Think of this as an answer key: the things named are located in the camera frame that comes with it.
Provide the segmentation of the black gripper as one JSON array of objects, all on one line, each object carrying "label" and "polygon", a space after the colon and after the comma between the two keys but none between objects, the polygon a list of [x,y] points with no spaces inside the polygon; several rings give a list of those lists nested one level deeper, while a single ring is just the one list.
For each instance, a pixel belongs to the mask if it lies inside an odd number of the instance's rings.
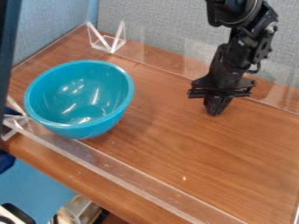
[{"label": "black gripper", "polygon": [[257,82],[250,78],[242,77],[238,81],[229,79],[227,83],[218,83],[211,75],[194,80],[191,82],[191,89],[187,92],[190,98],[205,98],[206,94],[215,94],[218,99],[206,97],[203,105],[211,116],[221,115],[230,105],[234,97],[251,96],[251,89],[257,86]]}]

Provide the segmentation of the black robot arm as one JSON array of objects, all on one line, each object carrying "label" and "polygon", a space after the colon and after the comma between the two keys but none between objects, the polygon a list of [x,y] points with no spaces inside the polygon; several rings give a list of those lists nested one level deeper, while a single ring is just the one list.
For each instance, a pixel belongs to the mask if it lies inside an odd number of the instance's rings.
[{"label": "black robot arm", "polygon": [[202,98],[207,113],[218,116],[237,97],[251,95],[254,74],[273,52],[278,14],[266,0],[206,0],[209,23],[231,29],[229,42],[219,45],[207,75],[191,82],[189,96]]}]

